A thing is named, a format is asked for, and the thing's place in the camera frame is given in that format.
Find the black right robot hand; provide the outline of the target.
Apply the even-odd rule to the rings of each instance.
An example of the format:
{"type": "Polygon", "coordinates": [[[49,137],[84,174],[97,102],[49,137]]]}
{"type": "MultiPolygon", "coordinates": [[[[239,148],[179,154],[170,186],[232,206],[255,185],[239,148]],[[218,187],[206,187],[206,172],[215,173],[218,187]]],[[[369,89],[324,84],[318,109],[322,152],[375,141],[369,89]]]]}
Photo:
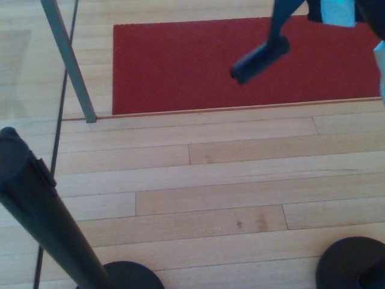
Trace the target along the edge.
{"type": "Polygon", "coordinates": [[[354,27],[367,23],[374,34],[384,40],[384,1],[306,1],[308,20],[326,25],[354,27]]]}

